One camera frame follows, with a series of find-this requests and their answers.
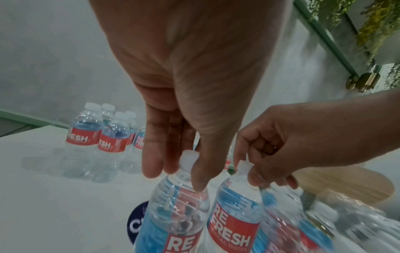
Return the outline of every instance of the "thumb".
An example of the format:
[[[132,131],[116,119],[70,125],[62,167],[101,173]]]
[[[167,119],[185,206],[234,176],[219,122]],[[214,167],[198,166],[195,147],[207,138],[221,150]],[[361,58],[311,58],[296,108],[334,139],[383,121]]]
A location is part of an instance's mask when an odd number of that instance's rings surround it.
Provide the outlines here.
[[[308,167],[307,159],[301,149],[287,143],[274,155],[264,157],[260,163],[253,166],[248,180],[253,186],[269,187],[282,178],[287,178],[293,172]]]
[[[200,156],[192,169],[192,185],[195,191],[203,191],[208,182],[224,169],[233,136],[204,137],[200,134],[200,139]]]

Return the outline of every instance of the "white table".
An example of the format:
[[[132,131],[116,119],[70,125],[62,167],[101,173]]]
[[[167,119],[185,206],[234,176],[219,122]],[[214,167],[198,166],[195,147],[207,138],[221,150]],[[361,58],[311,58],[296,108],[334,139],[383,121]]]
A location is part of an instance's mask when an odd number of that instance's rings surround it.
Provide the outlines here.
[[[0,138],[1,253],[133,251],[128,217],[165,175],[120,172],[105,184],[63,178],[49,157],[62,152],[66,135],[48,126]]]

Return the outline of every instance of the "hand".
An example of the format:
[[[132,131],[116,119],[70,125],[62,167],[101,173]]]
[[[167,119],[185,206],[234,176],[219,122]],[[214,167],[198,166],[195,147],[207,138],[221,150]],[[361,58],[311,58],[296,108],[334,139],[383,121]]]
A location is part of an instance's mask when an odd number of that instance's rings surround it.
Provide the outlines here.
[[[178,169],[201,136],[192,170],[203,190],[226,161],[270,60],[290,1],[91,0],[116,58],[146,103],[142,170]]]
[[[400,89],[347,100],[276,105],[237,134],[234,164],[246,159],[254,186],[297,187],[306,167],[365,162],[400,147]]]

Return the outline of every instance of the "wooden round table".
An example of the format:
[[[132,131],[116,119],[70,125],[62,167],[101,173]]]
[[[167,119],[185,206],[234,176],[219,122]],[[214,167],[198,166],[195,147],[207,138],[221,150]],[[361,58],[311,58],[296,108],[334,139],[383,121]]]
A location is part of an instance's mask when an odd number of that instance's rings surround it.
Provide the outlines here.
[[[315,195],[330,189],[367,205],[376,205],[395,193],[389,178],[356,165],[306,168],[295,172],[294,176],[301,188]]]

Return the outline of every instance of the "circular logo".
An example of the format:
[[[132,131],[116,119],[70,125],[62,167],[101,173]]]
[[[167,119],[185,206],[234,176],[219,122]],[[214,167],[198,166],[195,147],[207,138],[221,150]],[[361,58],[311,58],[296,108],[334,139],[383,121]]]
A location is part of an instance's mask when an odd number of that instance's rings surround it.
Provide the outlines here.
[[[135,244],[136,237],[139,234],[140,227],[142,226],[143,219],[145,217],[148,201],[138,205],[130,214],[128,223],[126,224],[126,230],[128,237],[132,244]]]

